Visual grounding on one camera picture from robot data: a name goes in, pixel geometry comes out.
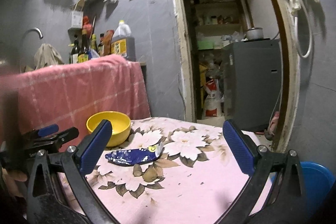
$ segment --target floor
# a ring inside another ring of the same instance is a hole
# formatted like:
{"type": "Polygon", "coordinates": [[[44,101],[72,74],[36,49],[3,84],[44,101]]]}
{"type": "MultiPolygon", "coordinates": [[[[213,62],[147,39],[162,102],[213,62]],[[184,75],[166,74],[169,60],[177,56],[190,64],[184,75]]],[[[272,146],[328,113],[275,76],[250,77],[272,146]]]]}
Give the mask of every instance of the floor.
{"type": "MultiPolygon", "coordinates": [[[[223,127],[224,121],[225,116],[222,115],[220,117],[206,117],[205,119],[197,120],[197,123],[207,124],[214,127],[223,127]]],[[[270,149],[272,141],[267,140],[264,135],[256,135],[256,136],[258,137],[262,145],[265,145],[268,149],[270,149]]]]}
{"type": "Polygon", "coordinates": [[[223,127],[225,122],[224,113],[220,117],[205,117],[205,119],[197,120],[197,123],[207,124],[214,127],[223,127]]]}
{"type": "Polygon", "coordinates": [[[258,137],[261,144],[263,144],[268,149],[270,149],[270,147],[272,145],[272,141],[269,141],[268,139],[266,139],[264,135],[256,135],[256,136],[258,137]]]}

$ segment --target yellow bowl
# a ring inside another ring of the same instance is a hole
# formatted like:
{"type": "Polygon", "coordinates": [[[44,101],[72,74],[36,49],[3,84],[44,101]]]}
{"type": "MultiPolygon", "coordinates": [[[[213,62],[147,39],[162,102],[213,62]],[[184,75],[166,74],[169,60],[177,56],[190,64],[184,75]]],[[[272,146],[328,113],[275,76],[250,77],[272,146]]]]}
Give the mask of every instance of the yellow bowl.
{"type": "Polygon", "coordinates": [[[106,146],[122,144],[131,131],[131,119],[126,114],[117,111],[98,112],[86,121],[89,133],[91,134],[104,119],[109,120],[112,124],[112,136],[106,146]]]}

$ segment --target blue snack wrapper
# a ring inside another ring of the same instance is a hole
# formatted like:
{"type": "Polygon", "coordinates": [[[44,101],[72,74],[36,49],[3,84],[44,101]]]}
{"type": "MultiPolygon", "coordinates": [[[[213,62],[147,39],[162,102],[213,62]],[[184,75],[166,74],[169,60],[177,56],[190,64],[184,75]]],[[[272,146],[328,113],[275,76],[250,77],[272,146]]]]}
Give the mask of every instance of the blue snack wrapper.
{"type": "Polygon", "coordinates": [[[156,160],[163,149],[163,143],[148,148],[116,150],[105,155],[105,158],[116,165],[144,164],[156,160]]]}

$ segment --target towel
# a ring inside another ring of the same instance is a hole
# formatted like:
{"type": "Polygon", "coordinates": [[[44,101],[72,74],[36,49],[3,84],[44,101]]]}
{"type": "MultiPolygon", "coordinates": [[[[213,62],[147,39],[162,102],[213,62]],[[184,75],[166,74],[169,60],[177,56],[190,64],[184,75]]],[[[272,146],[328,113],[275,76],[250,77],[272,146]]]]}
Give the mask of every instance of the towel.
{"type": "Polygon", "coordinates": [[[51,65],[63,65],[63,60],[58,51],[50,44],[42,44],[34,55],[36,69],[51,65]]]}
{"type": "Polygon", "coordinates": [[[140,63],[114,54],[22,73],[16,82],[21,133],[54,123],[60,131],[78,128],[79,137],[61,151],[88,134],[86,121],[97,112],[119,111],[131,119],[151,115],[140,63]]]}

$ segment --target pink floral tablecloth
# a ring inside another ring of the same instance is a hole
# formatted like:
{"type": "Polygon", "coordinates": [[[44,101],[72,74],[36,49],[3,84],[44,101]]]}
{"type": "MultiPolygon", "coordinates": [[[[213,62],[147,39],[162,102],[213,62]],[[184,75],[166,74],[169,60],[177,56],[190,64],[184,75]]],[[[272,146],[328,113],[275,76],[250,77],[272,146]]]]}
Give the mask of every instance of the pink floral tablecloth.
{"type": "MultiPolygon", "coordinates": [[[[260,144],[251,132],[244,132],[260,144]]],[[[164,151],[150,165],[157,179],[145,182],[133,167],[108,163],[105,150],[87,180],[106,208],[122,224],[214,223],[239,194],[248,176],[243,174],[223,138],[222,129],[204,124],[153,117],[132,121],[127,141],[115,149],[147,148],[160,141],[164,151]]],[[[83,213],[63,177],[72,208],[83,213]]],[[[268,180],[252,213],[267,197],[268,180]]]]}

